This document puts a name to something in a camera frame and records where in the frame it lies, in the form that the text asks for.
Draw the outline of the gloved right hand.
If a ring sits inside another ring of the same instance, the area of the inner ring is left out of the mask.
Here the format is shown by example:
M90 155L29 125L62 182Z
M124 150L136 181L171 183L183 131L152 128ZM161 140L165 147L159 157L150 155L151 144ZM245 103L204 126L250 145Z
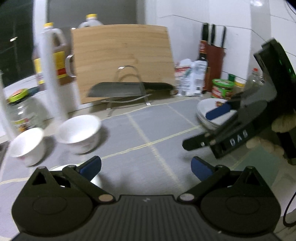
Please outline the gloved right hand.
M271 125L271 130L275 133L287 133L295 128L295 113L293 115L284 115L277 118ZM271 140L260 136L253 137L246 142L248 149L262 146L268 153L274 156L283 157L284 149L278 144L274 144Z

